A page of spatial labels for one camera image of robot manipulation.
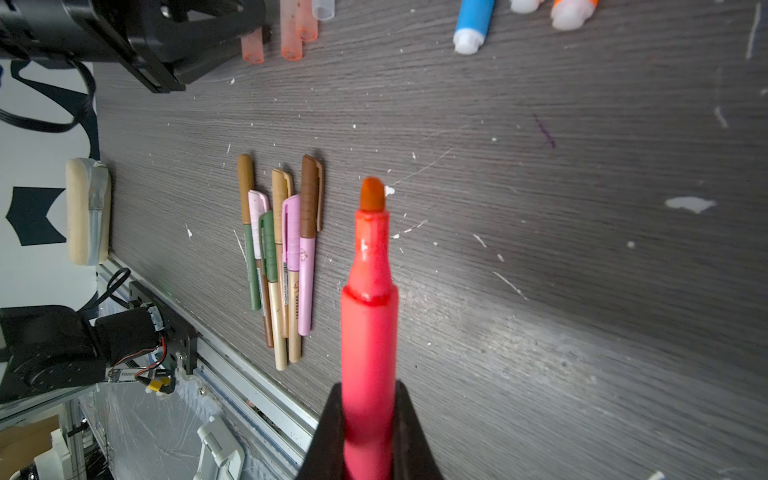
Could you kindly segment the tan cap beige pen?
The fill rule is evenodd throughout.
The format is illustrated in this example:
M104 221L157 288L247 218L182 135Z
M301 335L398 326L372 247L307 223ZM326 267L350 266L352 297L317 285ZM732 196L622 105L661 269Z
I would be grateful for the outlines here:
M280 169L272 170L272 204L274 210L274 234L277 255L278 283L280 288L279 304L281 308L280 332L283 338L289 337L288 301L286 295L286 274L283 251L283 202L293 195L292 176Z

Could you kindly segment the clear red pen cap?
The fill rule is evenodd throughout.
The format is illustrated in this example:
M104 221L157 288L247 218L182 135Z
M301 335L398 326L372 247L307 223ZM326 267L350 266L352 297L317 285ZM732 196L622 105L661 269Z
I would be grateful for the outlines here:
M265 60L263 29L258 28L240 38L241 56L249 64L259 65Z

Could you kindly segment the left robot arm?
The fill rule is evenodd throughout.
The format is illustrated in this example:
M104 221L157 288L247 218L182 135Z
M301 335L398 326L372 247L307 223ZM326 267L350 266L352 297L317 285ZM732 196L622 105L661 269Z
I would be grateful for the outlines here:
M99 159L96 82L90 65L123 66L149 91L182 91L234 57L240 41L262 27L261 1L5 1L1 56L22 79L31 63L73 69L83 92L31 81L30 87L69 113L54 122L3 112L23 130L62 134L82 128L90 154L66 164L62 189L17 187L6 219L24 246L65 241L72 261L97 266L108 256L112 179ZM61 305L9 307L1 312L1 400L10 403L59 389L132 381L170 393L175 370L192 373L197 333L161 303L139 296L119 313L97 311L129 277L122 268L106 291L79 309Z

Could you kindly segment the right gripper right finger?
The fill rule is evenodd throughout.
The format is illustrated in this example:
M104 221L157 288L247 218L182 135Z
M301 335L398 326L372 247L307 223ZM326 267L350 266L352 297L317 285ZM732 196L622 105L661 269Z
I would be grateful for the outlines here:
M443 480L405 384L397 380L392 434L392 478Z

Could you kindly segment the blue marker pen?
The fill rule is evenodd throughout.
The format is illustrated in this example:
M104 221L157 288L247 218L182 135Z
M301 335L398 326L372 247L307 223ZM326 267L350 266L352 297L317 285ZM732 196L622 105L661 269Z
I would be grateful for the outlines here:
M462 55L478 52L485 43L494 0L462 0L453 35L454 50Z

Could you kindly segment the clear orange pen cap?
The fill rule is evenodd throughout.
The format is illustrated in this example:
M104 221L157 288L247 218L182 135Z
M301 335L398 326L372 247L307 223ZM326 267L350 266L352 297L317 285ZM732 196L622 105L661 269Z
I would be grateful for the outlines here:
M303 41L296 31L296 0L280 0L280 47L281 55L288 61L303 57Z

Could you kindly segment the pink cap beige pen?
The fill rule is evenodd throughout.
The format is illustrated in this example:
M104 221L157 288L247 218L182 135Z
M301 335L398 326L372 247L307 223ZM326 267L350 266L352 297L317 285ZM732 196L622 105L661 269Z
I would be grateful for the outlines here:
M283 202L283 251L285 273L287 274L286 294L288 300L288 358L291 363L298 363L302 358L302 338L299 334L299 269L300 269L300 207L299 194L290 196Z

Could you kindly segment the pink-red marker pen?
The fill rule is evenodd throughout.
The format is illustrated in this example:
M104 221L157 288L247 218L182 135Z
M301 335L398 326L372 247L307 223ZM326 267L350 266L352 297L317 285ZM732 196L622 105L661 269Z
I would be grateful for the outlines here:
M362 182L355 252L341 294L344 477L388 479L395 408L398 289L389 264L384 184Z

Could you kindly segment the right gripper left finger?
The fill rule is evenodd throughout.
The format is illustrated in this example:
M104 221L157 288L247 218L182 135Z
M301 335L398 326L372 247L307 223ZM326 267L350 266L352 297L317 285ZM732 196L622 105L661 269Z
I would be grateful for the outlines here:
M296 480L344 478L344 415L341 391L340 383L331 388L309 449L295 476Z

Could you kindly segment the orange marker pen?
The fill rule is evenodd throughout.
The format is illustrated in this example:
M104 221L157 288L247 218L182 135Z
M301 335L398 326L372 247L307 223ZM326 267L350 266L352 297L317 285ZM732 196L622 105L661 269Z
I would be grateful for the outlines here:
M551 9L552 26L560 31L581 28L595 13L598 0L556 0Z

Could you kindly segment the clear pink pen cap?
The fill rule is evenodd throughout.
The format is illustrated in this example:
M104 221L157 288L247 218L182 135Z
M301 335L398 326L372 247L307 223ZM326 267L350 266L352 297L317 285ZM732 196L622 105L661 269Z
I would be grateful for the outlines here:
M312 13L311 0L297 0L295 10L295 32L304 43L318 38L318 20Z

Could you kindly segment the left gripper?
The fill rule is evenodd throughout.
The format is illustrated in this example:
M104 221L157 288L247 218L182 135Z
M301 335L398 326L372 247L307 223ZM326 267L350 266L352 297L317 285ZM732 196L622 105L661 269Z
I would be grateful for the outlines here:
M50 69L117 63L169 93L237 57L266 18L262 1L4 1L1 56Z

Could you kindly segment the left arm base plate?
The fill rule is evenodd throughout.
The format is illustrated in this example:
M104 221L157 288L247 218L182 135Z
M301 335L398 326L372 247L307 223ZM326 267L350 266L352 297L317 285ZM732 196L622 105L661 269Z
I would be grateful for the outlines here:
M129 284L130 299L155 306L163 320L166 356L163 367L192 375L197 368L197 330L160 296L140 281Z

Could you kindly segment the purple marker pen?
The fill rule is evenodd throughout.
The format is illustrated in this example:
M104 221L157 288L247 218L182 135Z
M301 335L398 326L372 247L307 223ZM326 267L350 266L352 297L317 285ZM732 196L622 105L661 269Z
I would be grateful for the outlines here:
M543 0L511 0L510 10L514 13L527 15L539 9Z

